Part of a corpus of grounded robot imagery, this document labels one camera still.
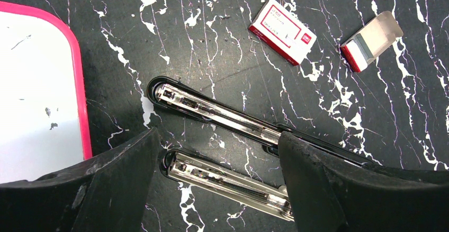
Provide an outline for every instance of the red and white box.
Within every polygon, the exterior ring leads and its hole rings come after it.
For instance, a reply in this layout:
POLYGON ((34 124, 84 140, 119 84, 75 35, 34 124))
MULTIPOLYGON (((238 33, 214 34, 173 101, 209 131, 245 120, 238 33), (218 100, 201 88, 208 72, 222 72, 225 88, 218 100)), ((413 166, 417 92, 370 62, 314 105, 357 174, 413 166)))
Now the red and white box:
POLYGON ((276 0, 268 0, 249 30, 287 59, 299 65, 310 52, 317 36, 276 0))

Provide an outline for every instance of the small box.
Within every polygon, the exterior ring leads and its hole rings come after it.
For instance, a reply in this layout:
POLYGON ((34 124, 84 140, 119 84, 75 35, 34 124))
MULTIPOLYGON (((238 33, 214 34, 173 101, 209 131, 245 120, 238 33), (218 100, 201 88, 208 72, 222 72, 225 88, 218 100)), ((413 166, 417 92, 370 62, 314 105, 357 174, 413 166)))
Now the small box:
POLYGON ((361 72, 383 53, 398 37, 404 35, 389 11, 373 18, 340 48, 352 70, 361 72))
POLYGON ((265 3, 249 30, 294 66, 304 60, 317 39, 276 0, 265 3))

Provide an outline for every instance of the red logo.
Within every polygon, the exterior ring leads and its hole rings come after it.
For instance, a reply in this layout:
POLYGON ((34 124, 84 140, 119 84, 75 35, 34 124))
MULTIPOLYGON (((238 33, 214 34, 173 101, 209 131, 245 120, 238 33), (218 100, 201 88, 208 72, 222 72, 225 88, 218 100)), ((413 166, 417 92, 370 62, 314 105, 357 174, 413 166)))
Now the red logo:
POLYGON ((305 44, 309 44, 311 39, 312 39, 312 37, 309 36, 307 33, 305 33, 301 38, 301 40, 304 41, 305 44))

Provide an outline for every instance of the marble tabletop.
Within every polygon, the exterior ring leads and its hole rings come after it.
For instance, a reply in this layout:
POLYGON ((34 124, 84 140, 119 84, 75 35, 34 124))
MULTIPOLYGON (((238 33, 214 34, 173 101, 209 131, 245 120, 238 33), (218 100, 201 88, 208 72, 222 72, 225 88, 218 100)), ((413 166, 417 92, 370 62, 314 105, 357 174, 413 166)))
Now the marble tabletop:
MULTIPOLYGON (((145 88, 165 75, 381 165, 448 169, 447 0, 277 0, 317 35, 296 67, 247 30, 267 0, 2 1, 48 11, 74 32, 94 154, 157 126, 161 149, 195 149, 270 185, 284 183, 279 160, 259 144, 155 110, 145 88), (338 46, 383 11, 404 36, 353 73, 338 46)), ((142 208, 142 231, 295 231, 293 222, 160 173, 142 208)))

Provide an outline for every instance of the pink edge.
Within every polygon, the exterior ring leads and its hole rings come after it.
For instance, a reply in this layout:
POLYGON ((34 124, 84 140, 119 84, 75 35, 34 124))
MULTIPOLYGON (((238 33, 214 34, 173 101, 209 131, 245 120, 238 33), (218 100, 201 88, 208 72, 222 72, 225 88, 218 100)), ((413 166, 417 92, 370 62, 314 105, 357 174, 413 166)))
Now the pink edge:
POLYGON ((0 1, 0 11, 34 16, 43 19, 61 31, 69 42, 71 56, 73 61, 73 72, 75 78, 76 100, 78 104, 79 127, 81 131, 81 141, 83 144, 84 160, 92 158, 91 134, 89 131, 89 122, 87 119, 86 94, 84 90, 83 65, 81 63, 81 51, 78 40, 69 27, 59 18, 38 8, 13 4, 0 1))

